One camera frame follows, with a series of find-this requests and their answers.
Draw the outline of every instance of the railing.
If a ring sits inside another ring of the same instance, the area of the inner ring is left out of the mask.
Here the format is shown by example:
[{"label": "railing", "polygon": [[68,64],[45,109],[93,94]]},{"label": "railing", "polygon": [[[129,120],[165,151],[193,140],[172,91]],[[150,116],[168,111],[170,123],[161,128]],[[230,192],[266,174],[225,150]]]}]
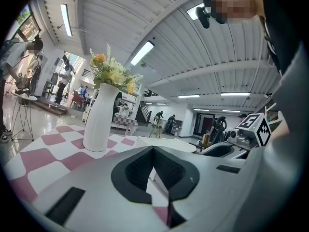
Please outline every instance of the railing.
[{"label": "railing", "polygon": [[142,97],[151,97],[151,96],[158,96],[158,94],[148,90],[148,91],[144,91]]},{"label": "railing", "polygon": [[144,118],[145,118],[145,120],[147,121],[147,124],[148,124],[149,121],[150,121],[150,117],[151,117],[151,112],[152,111],[148,112],[148,109],[147,109],[147,107],[146,107],[144,102],[140,103],[140,108],[141,108],[141,112],[143,113]]},{"label": "railing", "polygon": [[84,70],[83,76],[91,80],[95,79],[95,75],[89,70]]}]

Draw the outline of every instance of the orange flower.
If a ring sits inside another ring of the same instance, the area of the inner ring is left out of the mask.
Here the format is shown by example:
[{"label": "orange flower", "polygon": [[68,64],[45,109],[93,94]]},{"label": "orange flower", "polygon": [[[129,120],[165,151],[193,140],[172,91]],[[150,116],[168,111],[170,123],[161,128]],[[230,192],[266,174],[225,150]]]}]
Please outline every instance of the orange flower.
[{"label": "orange flower", "polygon": [[135,82],[130,82],[130,83],[128,83],[128,85],[126,86],[126,88],[127,88],[127,92],[128,92],[129,94],[133,94],[134,91],[135,91]]},{"label": "orange flower", "polygon": [[97,59],[98,63],[102,63],[102,62],[104,62],[106,60],[106,57],[105,57],[104,54],[97,54],[96,59]]}]

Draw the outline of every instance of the white vase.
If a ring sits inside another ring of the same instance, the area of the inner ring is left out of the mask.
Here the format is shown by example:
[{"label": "white vase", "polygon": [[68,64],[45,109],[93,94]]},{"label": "white vase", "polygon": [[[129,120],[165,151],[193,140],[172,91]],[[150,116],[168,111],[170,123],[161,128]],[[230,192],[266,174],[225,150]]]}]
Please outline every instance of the white vase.
[{"label": "white vase", "polygon": [[106,150],[110,135],[113,106],[119,89],[107,83],[100,84],[100,92],[93,104],[84,132],[84,147],[90,151]]}]

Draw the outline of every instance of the white pillar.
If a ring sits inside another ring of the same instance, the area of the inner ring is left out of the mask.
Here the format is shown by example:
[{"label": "white pillar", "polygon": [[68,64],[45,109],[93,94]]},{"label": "white pillar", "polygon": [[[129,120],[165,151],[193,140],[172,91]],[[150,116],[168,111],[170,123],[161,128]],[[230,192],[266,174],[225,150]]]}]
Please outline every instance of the white pillar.
[{"label": "white pillar", "polygon": [[133,110],[132,110],[132,119],[136,118],[136,114],[137,114],[137,111],[138,111],[139,106],[140,106],[142,94],[143,94],[143,84],[140,85],[139,95],[138,95],[138,97],[136,97],[136,100],[135,100],[135,104],[134,104],[134,107],[133,107]]}]

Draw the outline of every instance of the doorway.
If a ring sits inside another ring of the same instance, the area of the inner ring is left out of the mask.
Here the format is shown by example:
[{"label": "doorway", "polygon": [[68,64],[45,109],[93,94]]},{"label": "doorway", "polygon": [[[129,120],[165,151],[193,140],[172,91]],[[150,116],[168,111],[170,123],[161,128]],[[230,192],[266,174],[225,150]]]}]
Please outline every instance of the doorway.
[{"label": "doorway", "polygon": [[194,135],[203,136],[211,130],[214,114],[197,114],[197,120],[194,127]]}]

